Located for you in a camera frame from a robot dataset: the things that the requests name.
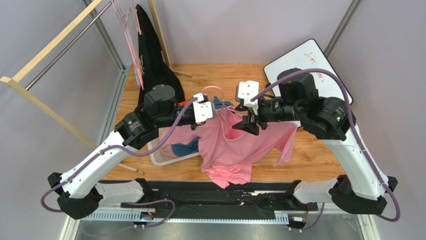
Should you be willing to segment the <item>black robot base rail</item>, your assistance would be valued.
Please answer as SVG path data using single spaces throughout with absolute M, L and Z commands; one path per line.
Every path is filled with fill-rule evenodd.
M 230 184 L 222 189 L 208 181 L 154 181 L 136 179 L 145 196 L 140 202 L 171 200 L 154 204 L 156 215 L 166 217 L 177 212 L 184 217 L 271 217 L 276 211 L 304 215 L 319 209 L 316 203 L 303 204 L 286 192 L 288 182 L 249 182 Z

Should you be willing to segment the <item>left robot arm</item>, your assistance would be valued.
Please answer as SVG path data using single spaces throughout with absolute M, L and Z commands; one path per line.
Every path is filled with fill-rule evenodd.
M 141 148 L 158 138 L 161 128 L 172 132 L 188 125 L 194 130 L 215 115 L 215 105 L 205 94 L 180 104 L 173 87 L 156 85 L 81 163 L 48 177 L 50 192 L 58 195 L 56 211 L 79 220 L 102 207 L 140 205 L 151 192 L 144 179 L 122 183 L 101 183 L 101 179 L 128 156 L 142 157 Z

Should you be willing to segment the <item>pink t-shirt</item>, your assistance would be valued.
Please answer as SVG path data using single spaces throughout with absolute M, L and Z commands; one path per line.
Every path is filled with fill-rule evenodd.
M 294 122 L 270 122 L 266 130 L 252 135 L 232 126 L 242 120 L 229 106 L 216 110 L 216 117 L 191 130 L 189 125 L 177 126 L 164 144 L 187 144 L 200 137 L 198 152 L 203 158 L 201 171 L 219 187 L 245 184 L 251 181 L 252 165 L 272 149 L 280 151 L 276 164 L 291 160 L 297 124 Z

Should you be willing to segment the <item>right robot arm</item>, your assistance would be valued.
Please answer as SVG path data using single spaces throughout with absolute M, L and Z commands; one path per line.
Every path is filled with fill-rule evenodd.
M 344 90 L 336 75 L 320 68 L 285 70 L 274 83 L 280 96 L 271 99 L 264 98 L 257 82 L 240 82 L 235 94 L 237 110 L 247 115 L 233 128 L 257 136 L 272 123 L 300 122 L 305 131 L 332 151 L 344 174 L 327 181 L 295 180 L 286 191 L 289 198 L 299 204 L 333 203 L 355 215 L 381 216 L 387 206 L 384 195 L 392 195 L 398 181 L 383 174 L 368 153 L 348 95 L 320 96 L 315 73 L 329 76 Z

